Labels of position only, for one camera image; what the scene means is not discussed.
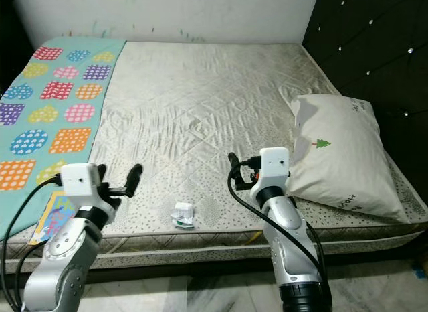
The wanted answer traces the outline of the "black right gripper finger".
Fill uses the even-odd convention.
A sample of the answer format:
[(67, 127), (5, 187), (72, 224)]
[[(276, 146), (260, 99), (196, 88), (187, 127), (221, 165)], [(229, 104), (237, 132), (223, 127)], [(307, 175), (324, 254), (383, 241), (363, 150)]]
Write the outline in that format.
[(227, 174), (227, 182), (230, 183), (234, 189), (243, 189), (241, 160), (239, 160), (238, 156), (236, 156), (233, 152), (227, 154), (227, 159), (230, 162), (229, 174)]

